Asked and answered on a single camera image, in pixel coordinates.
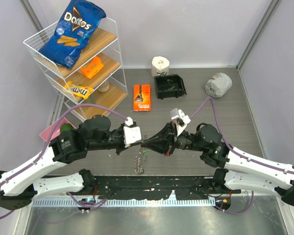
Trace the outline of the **keys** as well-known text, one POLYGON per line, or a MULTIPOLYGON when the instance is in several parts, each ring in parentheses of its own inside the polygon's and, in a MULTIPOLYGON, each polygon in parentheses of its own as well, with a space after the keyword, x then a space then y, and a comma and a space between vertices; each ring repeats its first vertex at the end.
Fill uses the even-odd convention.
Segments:
POLYGON ((160 90, 162 91, 171 91, 178 88, 177 81, 173 78, 161 80, 160 90))

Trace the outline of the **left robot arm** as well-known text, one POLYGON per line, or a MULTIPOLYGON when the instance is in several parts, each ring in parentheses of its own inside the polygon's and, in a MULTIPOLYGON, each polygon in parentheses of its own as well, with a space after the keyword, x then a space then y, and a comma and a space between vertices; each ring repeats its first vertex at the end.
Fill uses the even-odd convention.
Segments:
POLYGON ((53 170, 84 159, 88 151, 114 149, 117 154, 142 140, 140 127, 132 118, 115 130, 110 130, 108 117, 96 115, 77 129, 66 130, 52 139, 43 156, 36 155, 9 172, 0 171, 0 207, 13 211, 34 200, 64 192, 91 194, 95 180, 89 170, 46 178, 53 170))

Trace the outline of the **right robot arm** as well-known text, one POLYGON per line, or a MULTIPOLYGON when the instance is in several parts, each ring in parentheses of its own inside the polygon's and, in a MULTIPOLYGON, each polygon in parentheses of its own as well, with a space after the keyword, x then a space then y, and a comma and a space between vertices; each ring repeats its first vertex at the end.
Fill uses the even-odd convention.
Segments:
POLYGON ((177 125, 170 122, 141 146, 165 156, 176 149, 201 152, 200 159, 216 168, 212 180, 214 191, 257 191, 279 197, 294 207, 294 164, 248 154, 226 143, 213 125, 201 123, 193 134, 178 132, 177 125))

